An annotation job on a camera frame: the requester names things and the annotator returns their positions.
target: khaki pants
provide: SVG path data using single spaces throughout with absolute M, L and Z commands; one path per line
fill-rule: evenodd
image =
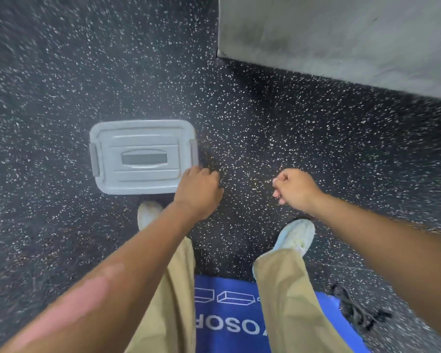
M 351 352 L 324 316 L 304 260 L 292 249 L 254 263 L 261 308 L 273 353 Z M 173 255 L 127 353 L 194 353 L 194 254 L 185 238 Z

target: skin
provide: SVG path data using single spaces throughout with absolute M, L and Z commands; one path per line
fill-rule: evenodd
M 273 180 L 280 204 L 309 213 L 352 245 L 441 334 L 441 235 L 414 229 L 324 194 L 286 169 Z M 222 199 L 219 173 L 192 167 L 174 201 L 8 341 L 0 353 L 122 353 L 179 243 Z
M 441 234 L 418 230 L 323 193 L 312 177 L 288 168 L 273 180 L 279 204 L 313 215 L 382 275 L 441 335 Z
M 192 167 L 174 201 L 8 341 L 0 353 L 123 352 L 182 239 L 222 199 L 219 173 Z

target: fist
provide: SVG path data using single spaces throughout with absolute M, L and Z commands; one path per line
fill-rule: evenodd
M 279 204 L 313 215 L 314 202 L 323 192 L 318 188 L 311 175 L 296 168 L 287 168 L 273 179 L 276 190 L 273 197 L 279 198 Z
M 224 189 L 219 188 L 219 172 L 194 166 L 183 173 L 173 202 L 192 211 L 196 221 L 206 219 L 219 205 Z

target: black floor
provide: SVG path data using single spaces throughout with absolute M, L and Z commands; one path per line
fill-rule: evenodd
M 190 233 L 197 272 L 252 280 L 300 216 L 272 199 L 286 166 L 336 196 L 441 230 L 441 101 L 216 59 L 217 0 L 0 0 L 0 344 L 137 231 L 142 198 L 100 193 L 97 122 L 189 120 L 225 198 Z M 170 196 L 157 197 L 162 202 Z M 441 352 L 360 256 L 323 225 L 313 285 L 339 281 L 394 319 L 374 352 Z

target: blue mat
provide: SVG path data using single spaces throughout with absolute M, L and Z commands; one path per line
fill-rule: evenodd
M 335 297 L 316 292 L 323 313 L 355 353 L 368 353 Z M 270 353 L 256 283 L 195 275 L 196 353 Z

